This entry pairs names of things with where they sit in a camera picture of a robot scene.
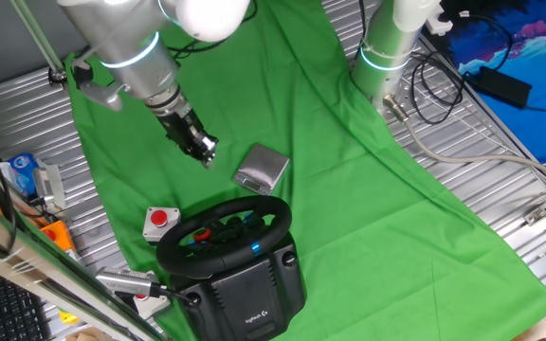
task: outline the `logitech logo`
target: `logitech logo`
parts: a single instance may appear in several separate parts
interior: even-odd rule
[[[261,317],[265,317],[267,316],[269,313],[267,311],[261,311],[259,314],[257,314],[256,316],[252,316],[250,317],[249,319],[246,320],[246,323],[252,323],[254,321],[256,321],[257,319],[261,318]]]

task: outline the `silver box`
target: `silver box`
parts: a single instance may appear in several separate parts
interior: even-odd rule
[[[269,195],[289,162],[287,156],[257,143],[233,176],[233,181],[259,194]]]

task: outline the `gray robot arm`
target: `gray robot arm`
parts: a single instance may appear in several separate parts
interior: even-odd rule
[[[175,81],[178,65],[158,29],[179,24],[195,39],[226,39],[242,22],[249,0],[58,0],[66,16],[91,48],[73,61],[78,87],[95,102],[120,110],[119,91],[144,100],[186,154],[208,166],[216,137],[208,135]],[[91,54],[109,69],[115,82],[91,81]]]

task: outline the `steering wheel base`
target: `steering wheel base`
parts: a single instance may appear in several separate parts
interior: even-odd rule
[[[211,278],[172,275],[174,291],[198,302],[180,305],[197,339],[264,341],[285,332],[306,302],[297,255],[288,232],[261,256]]]

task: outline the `keyboard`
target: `keyboard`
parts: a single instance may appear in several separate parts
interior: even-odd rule
[[[39,298],[0,278],[0,341],[41,341],[48,334]]]

